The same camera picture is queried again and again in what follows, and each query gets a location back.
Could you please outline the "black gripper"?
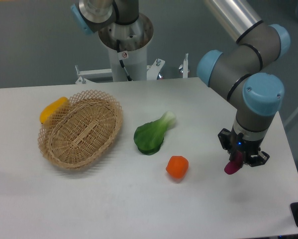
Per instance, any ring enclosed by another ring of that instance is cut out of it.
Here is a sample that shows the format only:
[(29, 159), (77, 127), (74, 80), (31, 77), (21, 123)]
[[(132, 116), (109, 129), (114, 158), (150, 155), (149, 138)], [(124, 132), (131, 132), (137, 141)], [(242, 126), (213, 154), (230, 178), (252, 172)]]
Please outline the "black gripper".
[(269, 154), (261, 150), (265, 136), (266, 130), (248, 131), (239, 124), (234, 124), (231, 130), (223, 128), (218, 134), (218, 139), (229, 156), (239, 151), (243, 154), (244, 162), (248, 162), (251, 167), (257, 167), (266, 164), (270, 158)]

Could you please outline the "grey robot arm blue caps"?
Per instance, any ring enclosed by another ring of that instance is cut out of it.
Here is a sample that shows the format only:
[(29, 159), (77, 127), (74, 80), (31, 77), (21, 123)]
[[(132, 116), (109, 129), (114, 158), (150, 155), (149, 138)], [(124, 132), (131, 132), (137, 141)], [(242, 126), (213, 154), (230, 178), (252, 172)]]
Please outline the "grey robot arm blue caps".
[[(233, 174), (245, 164), (261, 166), (269, 159), (260, 146), (285, 89), (263, 68), (282, 57), (291, 40), (285, 28), (266, 25), (245, 0), (207, 0), (205, 5), (238, 46), (228, 55), (209, 51), (197, 66), (197, 76), (237, 110), (232, 129), (218, 134), (230, 155), (225, 172)], [(71, 11), (83, 32), (98, 33), (107, 47), (114, 81), (151, 79), (146, 46), (153, 27), (139, 12), (138, 1), (81, 0)]]

